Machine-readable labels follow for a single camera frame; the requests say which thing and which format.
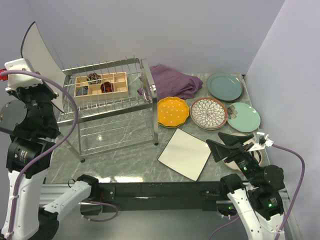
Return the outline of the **mint green flower plate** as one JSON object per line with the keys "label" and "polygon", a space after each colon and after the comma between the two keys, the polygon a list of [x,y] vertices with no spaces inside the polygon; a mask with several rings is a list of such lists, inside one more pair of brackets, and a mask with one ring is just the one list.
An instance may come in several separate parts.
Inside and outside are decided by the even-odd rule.
{"label": "mint green flower plate", "polygon": [[261,117],[252,106],[235,102],[227,107],[227,122],[239,132],[250,133],[260,127]]}

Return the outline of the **white round plate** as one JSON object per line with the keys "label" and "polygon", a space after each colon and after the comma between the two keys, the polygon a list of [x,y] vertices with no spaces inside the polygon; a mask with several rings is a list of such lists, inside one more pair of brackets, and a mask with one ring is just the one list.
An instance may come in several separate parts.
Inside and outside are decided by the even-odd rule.
{"label": "white round plate", "polygon": [[[245,137],[246,134],[243,133],[233,133],[234,136],[237,137]],[[249,139],[248,141],[245,142],[245,144],[249,144],[249,143],[253,143],[256,144],[256,137],[253,136],[253,138]],[[254,159],[256,160],[256,162],[258,163],[259,166],[262,165],[262,161],[263,161],[263,156],[260,150],[257,151],[251,151],[251,156],[254,157]],[[240,168],[237,166],[237,164],[232,161],[232,162],[226,162],[225,161],[226,158],[224,158],[222,161],[223,163],[230,169],[235,170],[235,171],[241,171]]]}

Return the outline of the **white ribbed brown bowl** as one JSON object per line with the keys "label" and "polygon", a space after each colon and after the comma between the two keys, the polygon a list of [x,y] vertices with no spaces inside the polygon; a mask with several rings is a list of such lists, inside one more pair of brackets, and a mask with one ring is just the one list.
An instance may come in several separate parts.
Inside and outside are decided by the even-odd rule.
{"label": "white ribbed brown bowl", "polygon": [[227,122],[228,113],[226,107],[217,99],[202,97],[190,106],[190,116],[197,121]]}

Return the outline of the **large square plate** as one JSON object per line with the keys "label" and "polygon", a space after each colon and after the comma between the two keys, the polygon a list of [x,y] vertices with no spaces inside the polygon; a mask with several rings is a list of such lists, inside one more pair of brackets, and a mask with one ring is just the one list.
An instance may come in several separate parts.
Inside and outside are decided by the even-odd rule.
{"label": "large square plate", "polygon": [[61,87],[64,86],[66,74],[50,54],[36,22],[32,22],[24,34],[20,55],[28,60],[35,72],[49,78]]}
{"label": "large square plate", "polygon": [[197,181],[210,154],[206,142],[176,129],[158,161],[184,177]]}

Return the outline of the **dark green round plate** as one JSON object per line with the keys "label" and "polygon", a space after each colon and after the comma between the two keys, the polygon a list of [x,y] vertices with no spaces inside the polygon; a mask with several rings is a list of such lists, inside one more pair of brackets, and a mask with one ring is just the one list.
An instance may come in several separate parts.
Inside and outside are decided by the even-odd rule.
{"label": "dark green round plate", "polygon": [[224,102],[233,102],[244,93],[244,86],[237,77],[228,73],[214,73],[206,81],[209,93]]}

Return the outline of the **orange dotted plate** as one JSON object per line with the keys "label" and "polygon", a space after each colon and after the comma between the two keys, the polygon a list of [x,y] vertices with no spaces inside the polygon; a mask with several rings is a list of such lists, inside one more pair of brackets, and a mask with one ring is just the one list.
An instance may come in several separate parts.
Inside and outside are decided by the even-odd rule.
{"label": "orange dotted plate", "polygon": [[189,106],[179,97],[165,97],[157,103],[157,120],[164,125],[185,123],[189,115]]}

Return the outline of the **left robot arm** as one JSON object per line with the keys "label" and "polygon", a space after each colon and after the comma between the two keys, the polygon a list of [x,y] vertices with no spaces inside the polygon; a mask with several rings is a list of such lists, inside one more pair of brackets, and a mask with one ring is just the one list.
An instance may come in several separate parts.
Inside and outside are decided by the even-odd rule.
{"label": "left robot arm", "polygon": [[40,206],[41,188],[60,135],[54,114],[56,94],[46,83],[8,93],[15,99],[0,112],[0,130],[10,135],[6,168],[10,183],[8,209],[0,237],[3,240],[51,240],[61,220],[78,203],[100,198],[97,178],[81,175],[51,203]]}

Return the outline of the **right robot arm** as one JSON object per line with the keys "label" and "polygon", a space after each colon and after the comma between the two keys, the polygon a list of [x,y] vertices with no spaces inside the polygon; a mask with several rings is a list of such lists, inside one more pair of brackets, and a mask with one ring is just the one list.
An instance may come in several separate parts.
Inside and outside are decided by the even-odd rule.
{"label": "right robot arm", "polygon": [[234,162],[252,189],[247,189],[241,178],[229,174],[220,179],[219,193],[231,200],[250,240],[273,240],[279,236],[284,220],[284,207],[280,190],[285,187],[284,171],[276,165],[260,166],[252,152],[271,147],[273,141],[266,133],[259,133],[257,143],[253,134],[237,136],[220,132],[221,142],[206,140],[215,162]]}

